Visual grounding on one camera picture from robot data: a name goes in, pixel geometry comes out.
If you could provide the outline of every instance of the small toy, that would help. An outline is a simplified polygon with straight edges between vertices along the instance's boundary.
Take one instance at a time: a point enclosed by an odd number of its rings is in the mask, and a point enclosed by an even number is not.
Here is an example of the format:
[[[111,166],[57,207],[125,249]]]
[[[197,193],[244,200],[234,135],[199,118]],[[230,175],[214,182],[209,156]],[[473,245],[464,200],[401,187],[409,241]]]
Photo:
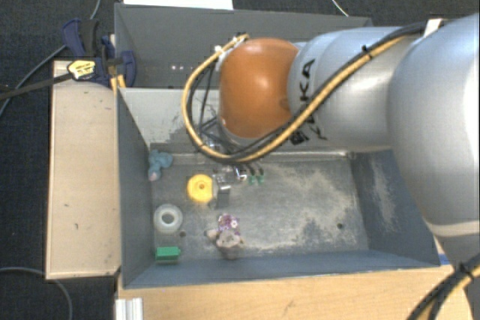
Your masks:
[[[162,176],[160,169],[169,168],[172,165],[173,156],[167,152],[159,152],[159,150],[154,149],[150,151],[148,162],[150,163],[148,179],[150,181],[156,181]]]
[[[172,235],[182,226],[183,213],[176,205],[163,204],[155,210],[153,221],[161,234]]]
[[[155,261],[158,263],[176,263],[182,251],[178,247],[158,247]]]
[[[239,220],[230,214],[220,215],[218,227],[205,231],[205,236],[214,241],[223,257],[228,260],[237,259],[245,245],[239,231]]]

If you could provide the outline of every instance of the black cable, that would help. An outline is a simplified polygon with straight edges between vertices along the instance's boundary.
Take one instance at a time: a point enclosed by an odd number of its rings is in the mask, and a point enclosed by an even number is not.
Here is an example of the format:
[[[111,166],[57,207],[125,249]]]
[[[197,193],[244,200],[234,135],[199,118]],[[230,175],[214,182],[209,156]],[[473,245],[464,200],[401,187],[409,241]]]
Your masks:
[[[25,268],[25,267],[4,267],[0,268],[0,274],[6,274],[10,272],[26,272],[29,274],[34,274],[45,278],[45,274],[42,271],[39,271],[34,268]],[[68,320],[72,320],[74,318],[74,307],[72,305],[72,299],[68,294],[67,289],[65,286],[60,283],[58,280],[51,280],[58,288],[61,290],[61,293],[64,295],[65,299],[67,299],[68,304]]]
[[[417,320],[420,316],[425,316],[425,311],[431,306],[428,313],[428,320],[434,320],[447,297],[453,292],[458,284],[464,279],[473,280],[473,271],[480,268],[480,253],[473,256],[468,262],[461,263],[453,273],[448,275],[444,280],[438,283],[427,295],[421,300],[417,307],[410,313],[407,320]]]
[[[100,3],[101,0],[97,0],[97,3],[95,5],[94,10],[91,12],[91,15],[89,19],[95,18],[95,15],[97,15],[98,9],[100,8]],[[46,63],[49,63],[55,56],[57,56],[61,51],[63,51],[65,48],[67,48],[65,45],[59,47],[58,49],[55,49],[50,55],[48,55],[43,61],[41,61],[39,64],[37,64],[30,72],[28,72],[22,80],[15,86],[15,89],[19,89],[20,87],[25,84],[27,80],[30,79],[30,77],[36,73],[38,70],[40,70]],[[11,99],[5,100],[3,105],[0,108],[0,118],[3,116],[8,104],[10,103]]]
[[[441,283],[442,288],[437,295],[435,295],[435,302],[430,310],[428,320],[435,320],[437,318],[442,305],[461,281],[470,279],[471,283],[473,279],[475,279],[473,271],[478,268],[480,268],[480,253],[473,256],[468,262],[460,263],[454,273]]]
[[[212,85],[211,80],[212,80],[214,71],[215,71],[215,67],[211,66],[210,71],[208,72],[208,79],[207,79],[207,85],[205,87],[205,94],[203,95],[202,108],[200,109],[200,119],[198,123],[199,127],[203,125],[203,115],[205,114],[205,106],[207,103],[207,98],[209,97],[210,87]]]
[[[27,92],[35,91],[44,87],[50,87],[51,85],[70,80],[71,78],[72,76],[69,73],[65,73],[64,75],[57,76],[52,79],[47,79],[41,82],[36,82],[35,84],[26,85],[22,88],[15,88],[12,91],[0,94],[0,101],[5,99],[11,99],[12,97],[20,96],[22,94],[26,94]]]
[[[251,144],[246,145],[245,147],[240,148],[239,150],[231,153],[231,157],[229,159],[222,159],[222,158],[217,158],[213,157],[210,154],[205,153],[202,151],[201,147],[198,146],[196,143],[193,145],[197,147],[202,153],[204,153],[206,156],[214,159],[215,161],[219,163],[224,163],[224,164],[232,164],[232,163],[239,163],[239,160],[241,160],[244,157],[251,156],[252,154],[255,154],[260,150],[262,147],[267,145],[269,142],[271,142],[276,136],[280,135],[282,132],[285,131],[293,122],[294,120],[307,108],[308,104],[325,88],[325,86],[331,82],[336,76],[338,76],[339,73],[345,71],[352,63],[358,61],[359,59],[363,58],[366,55],[369,55],[368,51],[374,50],[378,48],[379,46],[382,46],[392,40],[395,40],[399,37],[403,37],[409,34],[418,34],[424,31],[425,29],[426,22],[418,22],[414,23],[412,25],[405,26],[403,28],[399,28],[390,34],[387,34],[385,37],[382,39],[378,40],[376,43],[372,44],[368,48],[366,47],[366,50],[362,50],[359,54],[357,54],[355,57],[351,58],[347,63],[345,63],[342,67],[340,67],[335,73],[333,73],[319,88],[315,90],[315,92],[312,94],[312,96],[307,100],[305,105],[301,107],[294,115],[293,117],[285,124],[280,126],[279,128],[273,130],[272,132],[268,133],[267,135],[264,135],[263,137],[253,141]],[[190,90],[190,94],[188,99],[190,100],[193,98],[193,93],[194,93],[194,87],[192,86]],[[191,112],[191,103],[187,103],[187,113],[190,121],[192,119],[192,112]],[[275,148],[270,150],[269,152],[265,153],[263,156],[266,156],[267,154],[271,153]]]

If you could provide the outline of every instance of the gray floor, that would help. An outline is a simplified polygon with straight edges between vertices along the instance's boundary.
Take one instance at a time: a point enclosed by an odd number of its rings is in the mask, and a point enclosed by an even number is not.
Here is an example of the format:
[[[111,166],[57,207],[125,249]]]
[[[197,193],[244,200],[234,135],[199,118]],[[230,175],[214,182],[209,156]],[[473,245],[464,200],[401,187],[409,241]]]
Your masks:
[[[182,260],[220,258],[204,236],[216,228],[219,214],[238,217],[245,241],[243,256],[285,256],[366,250],[356,187],[346,158],[311,161],[290,156],[289,161],[265,162],[263,184],[248,181],[232,185],[228,208],[212,209],[186,194],[190,176],[212,174],[212,165],[174,165],[152,184],[153,207],[177,205],[186,235],[155,236],[156,247],[178,245]]]

